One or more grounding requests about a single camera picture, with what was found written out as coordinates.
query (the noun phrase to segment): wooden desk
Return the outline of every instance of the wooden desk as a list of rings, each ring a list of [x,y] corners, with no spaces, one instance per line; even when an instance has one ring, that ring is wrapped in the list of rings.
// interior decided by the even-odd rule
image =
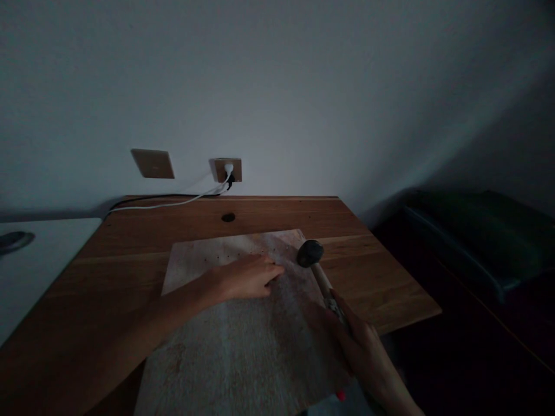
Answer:
[[[235,221],[222,221],[230,212]],[[441,312],[336,197],[223,196],[183,206],[118,211],[1,348],[0,398],[55,371],[57,361],[100,326],[158,298],[173,243],[294,228],[324,244],[321,265],[331,284],[380,333]],[[132,414],[141,375],[142,366],[91,413]]]

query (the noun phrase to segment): switch plate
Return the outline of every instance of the switch plate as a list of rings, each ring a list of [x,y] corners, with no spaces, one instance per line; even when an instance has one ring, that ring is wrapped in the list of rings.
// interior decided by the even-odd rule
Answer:
[[[214,167],[216,168],[216,176],[219,183],[225,182],[227,178],[227,173],[225,172],[225,166],[227,164],[233,165],[233,177],[235,182],[243,181],[243,172],[241,171],[241,159],[231,159],[231,158],[218,158],[214,160]]]
[[[131,149],[143,177],[174,179],[169,153],[162,150]]]

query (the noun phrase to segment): wall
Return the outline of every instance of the wall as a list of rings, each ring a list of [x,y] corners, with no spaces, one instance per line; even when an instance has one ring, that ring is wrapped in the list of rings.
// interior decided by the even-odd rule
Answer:
[[[534,158],[554,150],[539,2],[0,8],[4,220],[203,191],[208,159],[227,156],[243,158],[232,194],[339,195],[369,225],[422,186],[508,190],[555,215],[553,169]],[[143,179],[133,147],[169,151],[177,179]]]

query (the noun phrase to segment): hole in desk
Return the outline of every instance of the hole in desk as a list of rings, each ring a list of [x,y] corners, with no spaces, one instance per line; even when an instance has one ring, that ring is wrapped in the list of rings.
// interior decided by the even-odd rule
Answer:
[[[224,222],[231,222],[235,219],[234,213],[224,214],[221,216],[221,220]]]

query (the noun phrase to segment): white cable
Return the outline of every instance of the white cable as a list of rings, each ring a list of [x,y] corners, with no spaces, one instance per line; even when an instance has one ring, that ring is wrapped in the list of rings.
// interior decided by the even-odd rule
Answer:
[[[161,208],[161,207],[164,207],[164,206],[184,205],[184,204],[186,204],[186,203],[193,202],[194,200],[197,200],[197,199],[199,199],[199,198],[202,197],[202,196],[208,195],[208,194],[210,194],[210,193],[213,192],[213,191],[216,191],[216,190],[219,190],[220,188],[225,187],[225,185],[227,185],[227,181],[230,179],[230,176],[231,176],[231,172],[228,172],[228,173],[227,173],[227,178],[225,178],[225,181],[224,181],[222,184],[219,184],[217,187],[212,188],[210,191],[206,191],[206,192],[204,192],[204,194],[197,195],[197,196],[195,196],[194,198],[189,199],[189,200],[187,200],[187,201],[176,202],[176,203],[173,203],[173,204],[152,205],[152,206],[146,206],[146,207],[141,206],[141,207],[114,208],[113,210],[108,211],[108,214],[110,214],[110,213],[112,213],[112,212],[116,212],[116,211],[123,211],[123,210],[125,210],[125,209],[154,209],[154,208]]]

